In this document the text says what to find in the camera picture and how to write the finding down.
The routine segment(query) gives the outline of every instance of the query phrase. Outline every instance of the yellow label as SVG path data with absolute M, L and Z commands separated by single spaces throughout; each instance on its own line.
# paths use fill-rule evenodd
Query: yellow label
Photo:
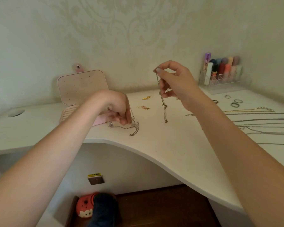
M 101 173 L 89 174 L 87 175 L 87 177 L 90 178 L 90 177 L 99 176 L 99 175 L 101 175 Z

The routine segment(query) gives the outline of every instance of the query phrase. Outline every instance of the floor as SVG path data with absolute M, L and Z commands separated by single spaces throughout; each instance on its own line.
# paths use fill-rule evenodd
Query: floor
M 207 198 L 186 185 L 116 197 L 120 209 L 116 227 L 220 227 Z M 71 212 L 67 227 L 87 225 L 88 219 Z

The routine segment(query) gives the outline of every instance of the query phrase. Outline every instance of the forearm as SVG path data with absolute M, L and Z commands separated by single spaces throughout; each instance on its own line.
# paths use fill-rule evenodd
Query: forearm
M 0 178 L 0 226 L 37 224 L 104 105 L 93 95 Z
M 204 93 L 192 97 L 192 112 L 257 226 L 284 226 L 284 167 L 243 131 Z

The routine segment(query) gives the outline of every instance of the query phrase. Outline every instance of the white desk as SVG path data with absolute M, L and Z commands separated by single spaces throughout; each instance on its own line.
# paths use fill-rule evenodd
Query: white desk
M 231 99 L 226 99 L 224 95 L 225 93 L 209 95 L 219 101 L 218 106 L 223 111 L 234 110 L 230 103 L 234 99 L 241 99 L 244 102 L 240 109 L 264 106 L 276 112 L 284 112 L 283 104 L 249 90 L 229 93 Z M 242 211 L 242 206 L 197 119 L 194 116 L 185 116 L 189 112 L 183 108 L 180 100 L 176 98 L 165 100 L 168 105 L 168 123 L 165 123 L 158 90 L 128 94 L 128 98 L 136 121 L 140 122 L 139 132 L 135 136 L 129 136 L 134 132 L 134 128 L 128 130 L 110 128 L 108 123 L 105 123 L 92 127 L 85 138 L 85 143 L 108 143 L 137 153 L 158 164 L 206 197 L 231 209 Z M 142 105 L 150 109 L 137 108 Z M 8 117 L 8 113 L 3 114 L 0 117 L 0 154 L 33 146 L 58 125 L 65 107 L 62 103 L 54 103 L 24 107 L 25 112 L 16 117 Z M 232 120 L 260 117 L 284 118 L 284 115 L 230 116 Z M 250 137 L 258 143 L 284 143 L 284 136 L 255 134 Z M 284 165 L 284 145 L 261 146 Z

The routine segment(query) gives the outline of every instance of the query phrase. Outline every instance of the silver ring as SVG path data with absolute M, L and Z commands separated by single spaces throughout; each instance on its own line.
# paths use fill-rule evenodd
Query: silver ring
M 240 99 L 234 99 L 234 102 L 235 102 L 235 103 L 243 103 L 243 101 L 240 100 Z
M 231 106 L 232 106 L 232 107 L 236 107 L 235 105 L 236 105 L 237 107 L 240 106 L 238 103 L 235 103 L 235 102 L 232 102 L 232 103 L 231 103 Z

